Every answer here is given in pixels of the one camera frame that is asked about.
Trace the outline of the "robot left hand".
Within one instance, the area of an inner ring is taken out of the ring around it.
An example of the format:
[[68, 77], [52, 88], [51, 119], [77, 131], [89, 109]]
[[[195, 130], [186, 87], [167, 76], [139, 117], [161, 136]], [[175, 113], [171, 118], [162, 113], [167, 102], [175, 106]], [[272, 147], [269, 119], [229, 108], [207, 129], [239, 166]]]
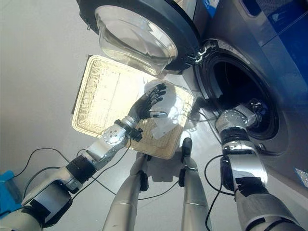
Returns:
[[135, 123], [148, 118], [165, 118], [168, 116], [164, 111], [152, 111], [151, 108], [163, 100], [167, 86], [164, 83], [158, 84], [145, 92], [131, 107], [128, 116]]

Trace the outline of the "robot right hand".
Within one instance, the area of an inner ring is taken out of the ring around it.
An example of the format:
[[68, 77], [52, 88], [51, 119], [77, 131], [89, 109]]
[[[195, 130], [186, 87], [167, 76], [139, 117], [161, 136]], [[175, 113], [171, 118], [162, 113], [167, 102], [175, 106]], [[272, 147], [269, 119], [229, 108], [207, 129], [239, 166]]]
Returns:
[[249, 102], [249, 106], [251, 111], [256, 115], [257, 120], [261, 122], [263, 117], [268, 112], [267, 105], [262, 100], [252, 99]]

